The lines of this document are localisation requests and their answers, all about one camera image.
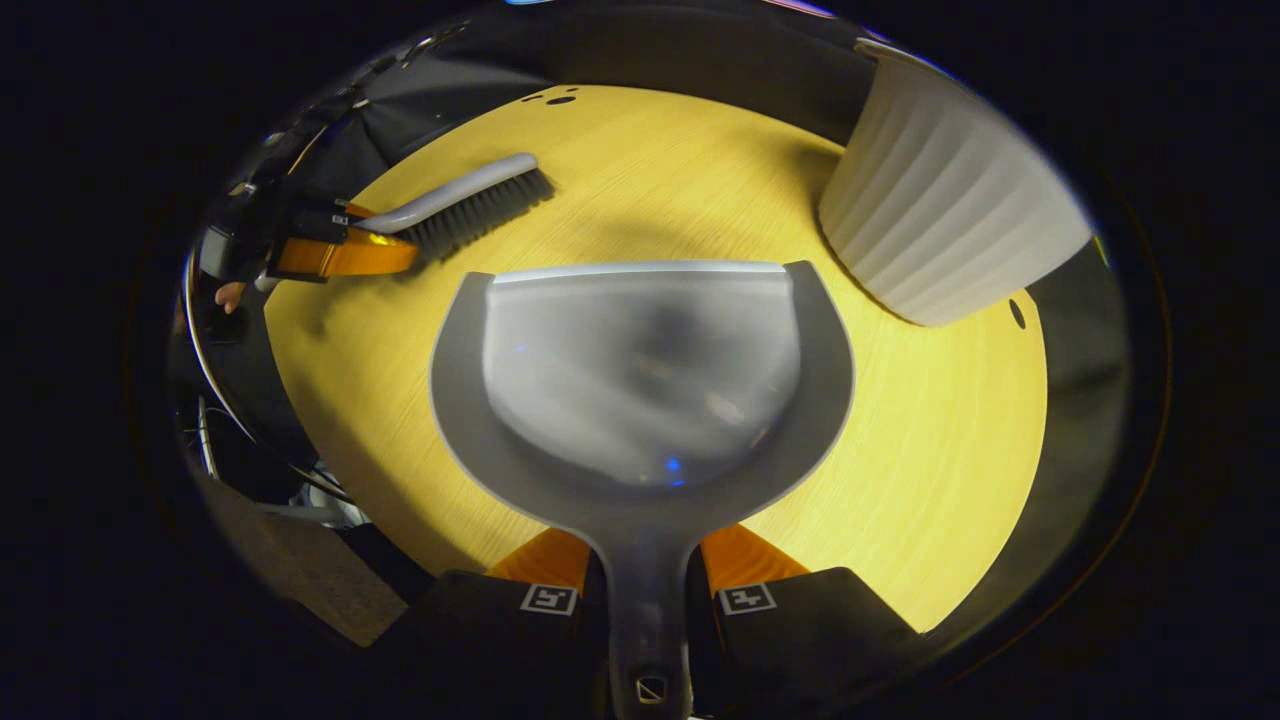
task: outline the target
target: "gray dustpan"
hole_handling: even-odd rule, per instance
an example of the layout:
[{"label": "gray dustpan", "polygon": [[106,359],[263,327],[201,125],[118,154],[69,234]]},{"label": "gray dustpan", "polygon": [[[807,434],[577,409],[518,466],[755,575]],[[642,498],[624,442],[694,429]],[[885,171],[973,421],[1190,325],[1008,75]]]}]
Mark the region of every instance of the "gray dustpan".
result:
[{"label": "gray dustpan", "polygon": [[467,474],[600,556],[622,720],[689,716],[690,553],[818,466],[852,389],[809,263],[471,273],[430,370]]}]

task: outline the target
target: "wooden table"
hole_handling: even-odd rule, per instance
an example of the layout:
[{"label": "wooden table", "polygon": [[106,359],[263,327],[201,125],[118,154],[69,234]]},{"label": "wooden table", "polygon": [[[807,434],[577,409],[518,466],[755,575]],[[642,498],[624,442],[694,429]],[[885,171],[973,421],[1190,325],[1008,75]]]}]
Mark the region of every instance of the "wooden table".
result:
[{"label": "wooden table", "polygon": [[946,328],[896,318],[817,227],[840,146],[667,92],[543,91],[431,142],[355,200],[389,209],[518,151],[538,155],[554,199],[420,274],[282,283],[268,304],[289,398],[361,509],[433,573],[481,570],[543,529],[472,484],[431,418],[428,363],[465,273],[808,259],[852,341],[854,407],[822,468],[744,524],[813,570],[852,569],[915,629],[937,625],[995,560],[1036,474],[1047,388],[1030,297],[1012,296],[1025,329],[1007,302]]}]

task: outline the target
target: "dustpan handle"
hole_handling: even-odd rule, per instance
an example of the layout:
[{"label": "dustpan handle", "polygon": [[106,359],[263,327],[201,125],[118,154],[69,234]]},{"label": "dustpan handle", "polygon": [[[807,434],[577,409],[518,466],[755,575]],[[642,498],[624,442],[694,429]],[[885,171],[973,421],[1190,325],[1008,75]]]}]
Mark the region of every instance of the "dustpan handle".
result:
[{"label": "dustpan handle", "polygon": [[685,573],[694,544],[636,539],[600,553],[609,587],[613,710],[618,720],[686,720],[694,694]]}]

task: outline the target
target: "white planter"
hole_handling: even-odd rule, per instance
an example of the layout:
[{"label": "white planter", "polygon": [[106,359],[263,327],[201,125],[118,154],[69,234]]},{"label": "white planter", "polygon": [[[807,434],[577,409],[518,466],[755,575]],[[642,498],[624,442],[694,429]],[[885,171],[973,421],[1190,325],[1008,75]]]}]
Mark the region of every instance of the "white planter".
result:
[{"label": "white planter", "polygon": [[1089,242],[1065,181],[995,108],[900,50],[864,40],[859,50],[879,64],[818,218],[884,306],[943,325]]}]

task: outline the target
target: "brush bristles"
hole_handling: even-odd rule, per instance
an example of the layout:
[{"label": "brush bristles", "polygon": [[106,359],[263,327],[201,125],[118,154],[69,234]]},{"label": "brush bristles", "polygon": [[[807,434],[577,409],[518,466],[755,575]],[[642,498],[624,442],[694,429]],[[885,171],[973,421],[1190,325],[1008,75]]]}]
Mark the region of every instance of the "brush bristles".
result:
[{"label": "brush bristles", "polygon": [[447,258],[495,227],[525,214],[552,193],[550,181],[534,168],[460,200],[397,234],[416,243],[428,261]]}]

